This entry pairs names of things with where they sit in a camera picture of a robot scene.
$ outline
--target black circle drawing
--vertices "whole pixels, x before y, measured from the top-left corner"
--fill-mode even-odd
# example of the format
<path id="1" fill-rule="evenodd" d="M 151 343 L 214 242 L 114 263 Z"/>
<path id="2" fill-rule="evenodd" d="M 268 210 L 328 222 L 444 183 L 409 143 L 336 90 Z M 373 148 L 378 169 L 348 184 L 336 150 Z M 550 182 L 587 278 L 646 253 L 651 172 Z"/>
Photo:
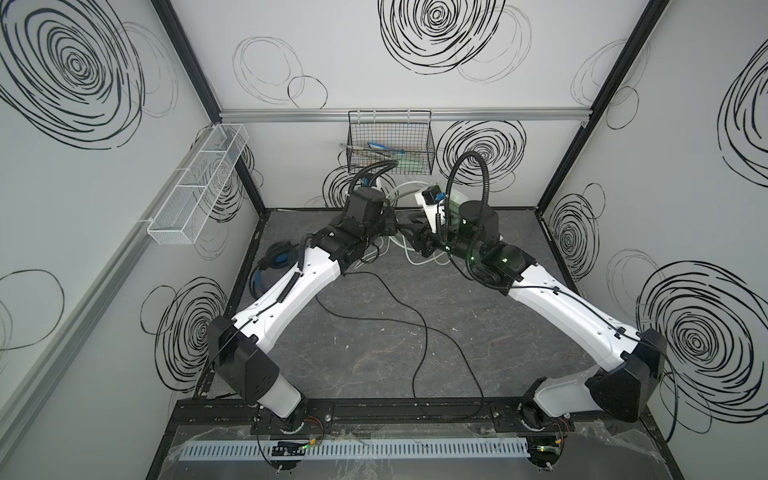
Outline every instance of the black circle drawing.
<path id="1" fill-rule="evenodd" d="M 643 285 L 654 276 L 658 280 L 664 279 L 654 259 L 640 250 L 621 250 L 608 261 L 605 269 L 608 294 L 626 316 L 625 320 L 637 319 L 637 301 Z"/>
<path id="2" fill-rule="evenodd" d="M 466 151 L 476 151 L 488 164 L 491 192 L 500 192 L 515 182 L 515 168 L 525 154 L 525 129 L 519 121 L 457 121 L 440 137 L 437 165 L 448 178 L 453 164 Z M 465 161 L 454 182 L 477 187 L 482 185 L 480 165 Z"/>
<path id="3" fill-rule="evenodd" d="M 658 269 L 636 307 L 638 329 L 654 328 L 669 342 L 680 399 L 712 419 L 749 423 L 768 414 L 768 302 L 735 274 L 702 261 Z"/>
<path id="4" fill-rule="evenodd" d="M 30 303 L 31 298 L 37 301 Z M 0 277 L 0 372 L 8 352 L 40 343 L 56 330 L 64 307 L 64 288 L 47 270 L 17 270 Z"/>
<path id="5" fill-rule="evenodd" d="M 301 92 L 303 94 L 303 98 L 299 100 L 301 105 L 296 103 L 298 100 L 296 92 L 300 89 L 299 85 L 301 85 Z M 323 108 L 328 102 L 328 89 L 320 80 L 311 75 L 291 78 L 288 81 L 287 94 L 291 103 L 296 105 L 297 108 Z"/>
<path id="6" fill-rule="evenodd" d="M 592 182 L 584 187 L 584 191 L 581 192 L 581 196 L 586 199 L 586 203 L 582 205 L 581 212 L 590 217 L 592 220 L 597 220 L 605 212 L 605 190 L 600 184 Z"/>
<path id="7" fill-rule="evenodd" d="M 585 107 L 592 106 L 594 99 L 598 96 L 600 89 L 603 87 L 605 78 L 608 76 L 608 73 L 616 62 L 616 58 L 618 58 L 626 43 L 626 38 L 612 41 L 590 55 L 590 57 L 581 64 L 573 81 L 571 81 L 571 96 L 577 103 L 584 105 Z M 621 87 L 625 85 L 632 87 L 633 89 L 637 87 L 637 83 L 640 82 L 640 79 L 643 77 L 643 72 L 645 72 L 645 67 L 648 64 L 649 58 L 650 47 L 648 46 L 648 43 L 646 43 L 643 45 L 637 58 L 635 58 L 630 70 L 624 76 L 624 80 L 621 82 L 619 90 L 611 100 L 613 103 L 623 103 L 630 95 L 630 91 L 625 91 Z"/>
<path id="8" fill-rule="evenodd" d="M 197 236 L 197 242 L 194 248 L 200 258 L 210 262 L 224 253 L 229 240 L 230 228 L 228 223 L 206 222 L 200 234 Z"/>
<path id="9" fill-rule="evenodd" d="M 728 88 L 717 114 L 717 145 L 728 167 L 768 187 L 768 41 L 752 55 Z"/>
<path id="10" fill-rule="evenodd" d="M 326 208 L 344 208 L 349 192 L 349 182 L 352 181 L 355 174 L 356 172 L 350 173 L 346 165 L 342 165 L 334 168 L 326 175 L 326 179 L 323 180 L 323 195 L 321 196 Z M 383 174 L 379 178 L 382 181 L 385 194 L 395 188 L 395 181 L 388 174 Z M 318 203 L 318 197 L 314 197 L 305 205 L 316 206 Z"/>
<path id="11" fill-rule="evenodd" d="M 152 301 L 155 295 L 172 300 L 160 305 Z M 154 312 L 147 308 L 148 302 L 156 306 Z M 226 306 L 227 295 L 219 284 L 204 276 L 191 280 L 178 292 L 168 285 L 156 287 L 141 304 L 140 325 L 155 337 L 155 369 L 167 388 L 177 392 L 194 389 L 197 375 L 208 358 L 208 324 L 221 315 Z"/>
<path id="12" fill-rule="evenodd" d="M 549 218 L 549 229 L 574 280 L 587 276 L 598 260 L 599 216 L 583 195 L 568 194 L 554 206 Z"/>
<path id="13" fill-rule="evenodd" d="M 511 5 L 496 5 L 502 10 L 498 30 L 474 57 L 457 70 L 470 81 L 492 83 L 511 74 L 531 50 L 531 22 L 525 13 Z"/>
<path id="14" fill-rule="evenodd" d="M 279 38 L 250 37 L 241 41 L 232 54 L 232 69 L 243 90 L 266 103 L 322 108 L 328 101 L 326 86 L 304 74 L 296 52 Z M 308 98 L 302 98 L 305 91 Z"/>
<path id="15" fill-rule="evenodd" d="M 72 147 L 125 145 L 141 122 L 144 73 L 104 0 L 0 3 L 8 76 L 0 98 L 49 137 Z"/>
<path id="16" fill-rule="evenodd" d="M 398 63 L 417 74 L 439 74 L 488 44 L 503 7 L 502 0 L 379 0 L 379 26 Z"/>
<path id="17" fill-rule="evenodd" d="M 123 29 L 141 60 L 145 96 L 143 112 L 154 118 L 164 117 L 176 108 L 179 98 L 179 75 L 174 56 L 149 28 L 136 22 L 123 22 Z"/>
<path id="18" fill-rule="evenodd" d="M 625 85 L 616 91 L 611 103 L 605 111 L 605 124 L 611 130 L 621 130 L 629 125 L 637 116 L 640 108 L 640 95 L 637 90 Z"/>
<path id="19" fill-rule="evenodd" d="M 275 58 L 281 65 L 270 62 Z M 301 62 L 293 48 L 274 37 L 250 37 L 241 41 L 232 54 L 232 68 L 243 90 L 271 104 L 290 101 L 288 82 L 303 75 Z M 301 95 L 303 87 L 303 82 L 300 82 L 296 96 Z"/>

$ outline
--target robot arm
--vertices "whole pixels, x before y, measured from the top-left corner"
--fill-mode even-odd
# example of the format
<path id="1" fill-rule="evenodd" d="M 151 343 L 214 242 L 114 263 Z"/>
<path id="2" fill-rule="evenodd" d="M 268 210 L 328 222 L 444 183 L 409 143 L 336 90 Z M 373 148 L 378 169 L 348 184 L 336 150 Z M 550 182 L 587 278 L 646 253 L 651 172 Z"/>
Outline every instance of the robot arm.
<path id="1" fill-rule="evenodd" d="M 444 214 L 450 206 L 441 193 L 430 187 L 416 195 L 425 212 Z M 306 398 L 280 375 L 267 353 L 296 314 L 362 258 L 376 238 L 400 231 L 424 257 L 440 249 L 466 258 L 472 249 L 478 256 L 475 274 L 504 285 L 497 290 L 540 313 L 594 358 L 596 365 L 590 369 L 560 379 L 542 378 L 531 386 L 520 406 L 529 428 L 546 425 L 548 417 L 566 412 L 600 409 L 624 421 L 637 419 L 663 374 L 666 340 L 653 330 L 639 333 L 611 318 L 558 282 L 533 257 L 504 243 L 498 235 L 498 215 L 487 205 L 485 222 L 478 223 L 478 203 L 463 202 L 457 221 L 445 226 L 440 217 L 402 224 L 396 223 L 382 192 L 370 187 L 351 191 L 344 211 L 313 235 L 303 265 L 295 265 L 234 319 L 220 316 L 209 325 L 209 356 L 215 370 L 246 404 L 259 403 L 275 412 L 286 431 L 298 428 Z M 477 231 L 482 232 L 481 241 L 473 245 L 470 237 Z"/>

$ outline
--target blue object in basket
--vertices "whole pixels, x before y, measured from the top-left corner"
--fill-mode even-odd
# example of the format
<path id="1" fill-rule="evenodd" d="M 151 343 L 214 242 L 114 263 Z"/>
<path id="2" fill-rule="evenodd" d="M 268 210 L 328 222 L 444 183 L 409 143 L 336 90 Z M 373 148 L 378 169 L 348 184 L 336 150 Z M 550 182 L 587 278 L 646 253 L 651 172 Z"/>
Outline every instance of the blue object in basket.
<path id="1" fill-rule="evenodd" d="M 375 144 L 371 141 L 368 142 L 368 148 L 370 148 L 371 150 L 389 150 L 389 151 L 396 152 L 398 154 L 404 154 L 406 152 L 405 150 L 397 151 L 394 148 L 389 148 L 389 147 L 385 147 L 384 145 Z"/>

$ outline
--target black wire basket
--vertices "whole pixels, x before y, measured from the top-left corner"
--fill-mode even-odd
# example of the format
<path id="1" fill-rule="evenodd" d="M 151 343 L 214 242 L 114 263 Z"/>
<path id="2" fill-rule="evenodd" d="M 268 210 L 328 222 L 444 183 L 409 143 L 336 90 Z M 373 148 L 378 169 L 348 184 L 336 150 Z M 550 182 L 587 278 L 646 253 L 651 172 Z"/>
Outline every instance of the black wire basket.
<path id="1" fill-rule="evenodd" d="M 428 110 L 353 110 L 346 138 L 350 173 L 384 160 L 397 160 L 388 174 L 431 175 L 435 166 L 432 112 Z"/>

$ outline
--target wire mesh basket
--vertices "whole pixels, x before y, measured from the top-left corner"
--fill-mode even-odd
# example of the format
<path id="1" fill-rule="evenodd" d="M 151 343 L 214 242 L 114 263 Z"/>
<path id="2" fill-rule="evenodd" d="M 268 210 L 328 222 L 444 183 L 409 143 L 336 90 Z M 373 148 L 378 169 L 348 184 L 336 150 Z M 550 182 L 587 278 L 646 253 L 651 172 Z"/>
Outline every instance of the wire mesh basket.
<path id="1" fill-rule="evenodd" d="M 160 245 L 191 245 L 197 241 L 247 140 L 242 124 L 218 124 L 211 129 L 147 228 L 155 241 Z"/>
<path id="2" fill-rule="evenodd" d="M 432 174 L 435 140 L 431 111 L 355 110 L 348 116 L 345 148 L 350 173 L 394 159 L 399 164 L 389 174 Z"/>

